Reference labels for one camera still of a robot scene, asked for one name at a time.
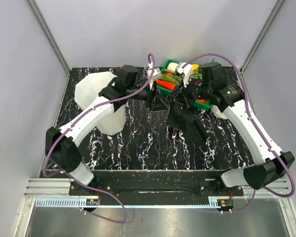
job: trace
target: marble tabletop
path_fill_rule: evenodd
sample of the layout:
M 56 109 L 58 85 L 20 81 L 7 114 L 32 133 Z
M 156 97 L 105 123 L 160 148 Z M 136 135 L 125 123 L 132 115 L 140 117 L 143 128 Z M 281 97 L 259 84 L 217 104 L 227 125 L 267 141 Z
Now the marble tabletop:
M 138 68 L 147 76 L 147 68 Z M 89 73 L 118 68 L 73 68 L 63 98 L 56 127 L 60 127 L 82 110 L 74 101 L 74 87 Z M 237 82 L 231 67 L 225 67 L 229 83 Z M 228 169 L 253 163 L 251 154 L 238 131 L 229 120 L 216 118 L 210 111 L 193 108 L 209 138 L 195 144 L 182 133 L 166 126 L 168 111 L 149 112 L 144 102 L 129 99 L 126 104 L 126 124 L 114 135 L 93 129 L 81 142 L 79 151 L 89 169 L 103 170 L 197 170 Z M 58 169 L 50 162 L 49 170 Z

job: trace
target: white panel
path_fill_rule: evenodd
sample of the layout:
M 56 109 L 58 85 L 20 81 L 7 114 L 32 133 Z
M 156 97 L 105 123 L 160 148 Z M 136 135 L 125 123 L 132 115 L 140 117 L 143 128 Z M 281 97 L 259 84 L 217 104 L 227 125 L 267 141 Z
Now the white panel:
M 0 237 L 42 158 L 66 75 L 25 0 L 0 0 Z
M 276 0 L 36 0 L 70 67 L 221 53 L 240 67 Z
M 245 74 L 261 124 L 296 158 L 296 0 L 284 4 Z M 296 160 L 290 170 L 296 182 Z

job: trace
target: gray wall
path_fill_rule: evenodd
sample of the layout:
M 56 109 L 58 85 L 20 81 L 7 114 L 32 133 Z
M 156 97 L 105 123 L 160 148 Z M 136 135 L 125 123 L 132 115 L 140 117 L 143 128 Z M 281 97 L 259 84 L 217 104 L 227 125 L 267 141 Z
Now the gray wall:
M 66 79 L 25 0 L 0 0 L 0 237 L 35 177 Z
M 285 3 L 245 75 L 262 125 L 296 157 L 296 0 Z M 291 171 L 296 182 L 296 161 Z M 296 193 L 293 200 L 296 207 Z
M 70 67 L 144 66 L 150 52 L 158 65 L 219 52 L 240 67 L 276 0 L 36 2 Z

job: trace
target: gray floor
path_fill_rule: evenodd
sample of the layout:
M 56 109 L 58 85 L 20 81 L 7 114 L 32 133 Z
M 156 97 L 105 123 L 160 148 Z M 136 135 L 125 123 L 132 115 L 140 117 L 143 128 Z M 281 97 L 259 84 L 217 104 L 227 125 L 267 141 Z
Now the gray floor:
M 236 200 L 235 209 L 244 201 Z M 122 209 L 96 213 L 121 220 Z M 237 214 L 197 209 L 128 209 L 128 223 L 119 225 L 83 215 L 77 209 L 36 207 L 27 237 L 285 237 L 288 231 L 275 199 L 254 200 Z

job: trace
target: wire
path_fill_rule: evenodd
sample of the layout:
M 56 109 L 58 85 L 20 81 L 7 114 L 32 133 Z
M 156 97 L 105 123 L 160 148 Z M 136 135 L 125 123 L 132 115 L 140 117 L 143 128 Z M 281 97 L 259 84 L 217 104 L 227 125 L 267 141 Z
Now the wire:
M 57 170 L 57 171 L 55 171 L 55 172 L 52 172 L 52 173 L 50 173 L 50 174 L 47 174 L 46 173 L 46 169 L 47 169 L 47 166 L 48 166 L 48 161 L 49 161 L 49 159 L 50 159 L 50 156 L 51 156 L 51 154 L 53 153 L 53 151 L 54 151 L 54 149 L 55 149 L 55 147 L 57 146 L 57 144 L 60 142 L 60 140 L 61 139 L 63 139 L 64 137 L 65 137 L 65 135 L 83 118 L 83 117 L 85 117 L 89 112 L 91 112 L 92 110 L 95 110 L 96 108 L 98 108 L 98 107 L 100 107 L 100 106 L 102 106 L 102 105 L 105 105 L 105 104 L 108 104 L 108 103 L 114 103 L 114 102 L 117 102 L 117 101 L 121 101 L 121 100 L 125 100 L 125 99 L 128 99 L 128 98 L 130 98 L 130 97 L 133 97 L 134 95 L 136 95 L 136 94 L 138 94 L 139 92 L 141 92 L 148 84 L 149 84 L 149 82 L 151 81 L 151 79 L 152 79 L 152 76 L 153 76 L 153 72 L 154 72 L 154 69 L 155 69 L 155 65 L 156 65 L 156 63 L 155 63 L 155 58 L 154 58 L 154 55 L 152 54 L 152 53 L 150 53 L 149 55 L 148 55 L 148 61 L 149 61 L 149 63 L 151 63 L 152 62 L 152 73 L 150 74 L 150 76 L 149 76 L 149 78 L 148 78 L 148 80 L 146 81 L 146 83 L 142 86 L 142 87 L 140 87 L 137 91 L 135 91 L 134 93 L 132 93 L 132 94 L 130 94 L 130 95 L 127 95 L 127 96 L 124 96 L 124 97 L 121 97 L 121 98 L 117 98 L 117 99 L 113 99 L 113 100 L 109 100 L 109 101 L 106 101 L 106 102 L 103 102 L 103 103 L 100 103 L 100 104 L 98 104 L 98 105 L 96 105 L 96 106 L 94 106 L 93 108 L 90 108 L 89 110 L 87 110 L 87 111 L 84 111 L 73 123 L 72 123 L 72 125 L 71 125 L 71 127 L 70 128 L 68 128 L 67 130 L 65 130 L 65 132 L 64 133 L 62 133 L 60 136 L 59 136 L 59 138 L 53 143 L 53 145 L 51 146 L 51 148 L 50 148 L 50 150 L 49 150 L 49 152 L 48 152 L 48 154 L 47 154 L 47 156 L 46 156 L 46 160 L 45 160 L 45 164 L 44 164 L 44 167 L 43 167 L 43 175 L 44 175 L 44 177 L 46 177 L 46 178 L 49 178 L 49 177 L 51 177 L 51 176 L 53 176 L 53 175 L 55 175 L 55 174 L 57 174 L 57 173 L 59 173 L 60 171 L 62 171 L 62 170 Z M 65 172 L 65 174 L 67 174 L 70 178 L 72 178 L 72 179 L 74 179 L 74 177 L 73 176 L 71 176 L 70 174 L 68 174 L 68 173 L 66 173 Z M 109 193 L 109 192 L 107 192 L 107 191 L 104 191 L 104 190 L 101 190 L 101 189 L 96 189 L 96 188 L 93 188 L 93 187 L 90 187 L 90 186 L 87 186 L 87 185 L 85 185 L 85 184 L 83 184 L 83 183 L 81 183 L 80 181 L 78 181 L 78 180 L 75 180 L 75 182 L 76 183 L 78 183 L 79 185 L 81 185 L 81 186 L 83 186 L 84 188 L 87 188 L 87 189 L 90 189 L 90 190 L 94 190 L 94 191 L 97 191 L 97 192 L 100 192 L 100 193 L 104 193 L 104 194 L 107 194 L 107 195 L 109 195 L 109 196 L 111 196 L 112 198 L 114 198 L 121 206 L 122 206 L 122 208 L 124 209 L 124 211 L 125 211 L 125 218 L 124 218 L 124 220 L 122 220 L 122 221 L 117 221 L 117 220 L 113 220 L 113 219 L 110 219 L 110 218 L 107 218 L 107 217 L 104 217 L 104 216 L 101 216 L 101 215 L 98 215 L 98 214 L 95 214 L 95 213 L 91 213 L 91 212 L 88 212 L 87 211 L 87 213 L 88 214 L 90 214 L 90 215 L 93 215 L 93 216 L 96 216 L 96 217 L 99 217 L 99 218 L 102 218 L 102 219 L 104 219 L 104 220 L 107 220 L 107 221 L 111 221 L 111 222 L 114 222 L 114 223 L 118 223 L 118 224 L 125 224 L 126 222 L 127 222 L 127 210 L 126 210 L 126 208 L 124 207 L 124 205 L 122 204 L 122 202 L 117 198 L 117 197 L 115 197 L 113 194 L 111 194 L 111 193 Z
M 222 59 L 226 60 L 228 63 L 230 63 L 232 65 L 232 67 L 234 68 L 234 70 L 236 71 L 236 74 L 238 75 L 238 77 L 240 79 L 240 83 L 242 85 L 243 92 L 244 92 L 244 95 L 245 95 L 245 107 L 246 107 L 246 111 L 247 111 L 248 116 L 251 118 L 252 116 L 251 116 L 251 112 L 249 110 L 249 100 L 248 100 L 248 92 L 247 92 L 246 84 L 245 84 L 245 82 L 244 82 L 244 80 L 242 78 L 242 75 L 241 75 L 240 71 L 238 70 L 238 68 L 236 67 L 236 65 L 230 59 L 228 59 L 227 57 L 225 57 L 225 56 L 223 56 L 221 54 L 218 54 L 218 53 L 204 53 L 204 54 L 201 54 L 201 55 L 199 55 L 199 56 L 191 59 L 187 63 L 185 63 L 182 68 L 184 68 L 187 64 L 190 64 L 194 60 L 199 59 L 199 58 L 202 58 L 202 57 L 205 57 L 205 56 L 217 56 L 219 58 L 222 58 Z M 260 128 L 258 127 L 258 125 L 255 122 L 255 120 L 252 118 L 252 119 L 250 119 L 250 121 L 252 122 L 253 126 L 256 128 L 257 132 L 259 133 L 259 135 L 261 136 L 261 138 L 265 142 L 265 144 L 268 146 L 268 148 L 272 150 L 271 144 L 268 142 L 267 138 L 264 136 L 263 132 L 260 130 Z M 268 187 L 264 187 L 264 188 L 266 190 L 268 190 L 269 192 L 271 192 L 272 194 L 276 195 L 276 196 L 279 196 L 281 198 L 289 198 L 289 197 L 291 197 L 295 193 L 295 182 L 294 182 L 294 179 L 292 177 L 292 174 L 288 170 L 287 166 L 285 165 L 285 163 L 279 157 L 279 155 L 275 151 L 273 151 L 273 150 L 272 150 L 272 153 L 275 155 L 275 157 L 278 159 L 278 161 L 280 162 L 280 164 L 284 168 L 285 172 L 287 173 L 287 176 L 288 176 L 288 178 L 289 178 L 289 180 L 291 182 L 291 185 L 292 185 L 292 190 L 291 190 L 291 192 L 289 194 L 279 194 L 279 193 L 276 193 L 275 191 L 269 189 Z

